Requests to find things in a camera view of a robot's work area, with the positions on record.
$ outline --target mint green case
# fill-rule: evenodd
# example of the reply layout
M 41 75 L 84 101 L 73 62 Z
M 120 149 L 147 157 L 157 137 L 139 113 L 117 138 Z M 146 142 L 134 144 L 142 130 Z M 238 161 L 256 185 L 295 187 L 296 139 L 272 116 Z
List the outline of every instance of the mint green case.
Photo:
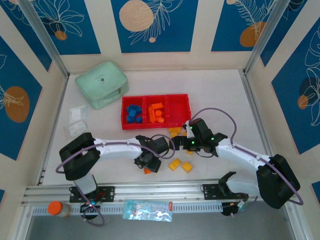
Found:
M 101 109 L 129 90 L 126 75 L 112 62 L 106 61 L 78 76 L 76 84 L 94 109 Z

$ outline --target white table surface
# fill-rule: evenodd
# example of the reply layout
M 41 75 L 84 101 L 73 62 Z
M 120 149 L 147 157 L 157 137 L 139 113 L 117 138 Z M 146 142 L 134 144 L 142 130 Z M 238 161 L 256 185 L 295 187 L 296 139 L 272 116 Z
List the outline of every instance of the white table surface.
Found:
M 207 107 L 223 109 L 237 123 L 238 130 L 234 141 L 253 151 L 264 153 L 238 70 L 128 71 L 125 74 L 129 82 L 129 92 L 126 96 L 187 93 L 192 114 Z M 69 123 L 69 109 L 88 105 L 75 84 L 76 77 L 77 75 L 71 75 L 69 78 L 43 185 L 71 183 L 63 174 L 56 173 L 55 169 L 61 163 L 59 150 L 73 139 L 66 138 L 64 132 L 64 126 Z M 88 105 L 89 119 L 86 122 L 88 131 L 93 137 L 119 140 L 133 138 L 137 135 L 151 137 L 155 134 L 166 134 L 170 136 L 167 128 L 122 130 L 121 104 L 120 98 L 99 110 Z M 213 133 L 220 132 L 229 137 L 233 133 L 233 124 L 223 113 L 208 110 L 202 112 L 199 117 L 205 120 Z M 188 161 L 192 164 L 193 169 L 189 173 L 186 173 L 181 167 L 171 171 L 168 165 L 174 158 L 179 158 L 182 162 Z M 236 171 L 240 168 L 223 158 L 188 155 L 185 150 L 177 151 L 174 158 L 162 159 L 158 173 L 147 175 L 144 174 L 143 169 L 139 169 L 134 164 L 133 159 L 98 161 L 91 169 L 91 173 L 99 184 L 137 183 L 219 179 L 229 171 Z

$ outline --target white wall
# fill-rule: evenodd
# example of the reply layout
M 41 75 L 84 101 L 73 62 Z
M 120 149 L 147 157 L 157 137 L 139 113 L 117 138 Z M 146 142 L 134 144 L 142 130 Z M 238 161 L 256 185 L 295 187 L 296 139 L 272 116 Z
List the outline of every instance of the white wall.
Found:
M 304 205 L 299 208 L 305 214 L 314 239 L 320 236 L 320 205 L 311 183 L 320 180 L 320 145 L 298 154 L 271 82 L 320 17 L 319 9 L 319 0 L 308 0 L 267 66 L 264 68 L 259 59 L 250 74 L 272 149 L 285 156 L 301 184 L 299 193 Z
M 54 64 L 49 73 L 44 69 L 1 7 L 0 23 L 0 36 L 42 86 L 18 160 L 0 154 L 0 189 L 5 190 L 0 207 L 0 239 L 9 239 L 7 236 L 26 186 L 36 183 L 65 80 Z
M 113 61 L 125 71 L 241 69 L 251 51 L 211 52 L 224 1 L 199 0 L 191 52 L 122 54 L 111 0 L 85 0 L 101 55 L 63 55 L 61 58 L 71 73 L 88 71 L 104 61 Z

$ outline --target red tray compartment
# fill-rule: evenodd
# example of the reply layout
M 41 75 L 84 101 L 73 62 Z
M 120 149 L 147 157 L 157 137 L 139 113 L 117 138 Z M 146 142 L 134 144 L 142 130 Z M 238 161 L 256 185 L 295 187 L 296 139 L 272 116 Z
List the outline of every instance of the red tray compartment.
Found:
M 150 122 L 148 107 L 151 104 L 163 103 L 163 123 Z M 138 105 L 142 107 L 142 123 L 127 122 L 127 107 Z M 121 124 L 123 130 L 154 129 L 181 127 L 191 118 L 188 94 L 145 95 L 122 97 Z

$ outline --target orange bottle cap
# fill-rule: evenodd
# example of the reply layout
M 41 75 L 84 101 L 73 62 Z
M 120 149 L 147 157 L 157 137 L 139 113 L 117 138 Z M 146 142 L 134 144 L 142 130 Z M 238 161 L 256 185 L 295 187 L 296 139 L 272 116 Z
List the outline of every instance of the orange bottle cap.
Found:
M 58 215 L 63 209 L 63 204 L 60 201 L 53 201 L 48 206 L 48 213 L 51 215 Z

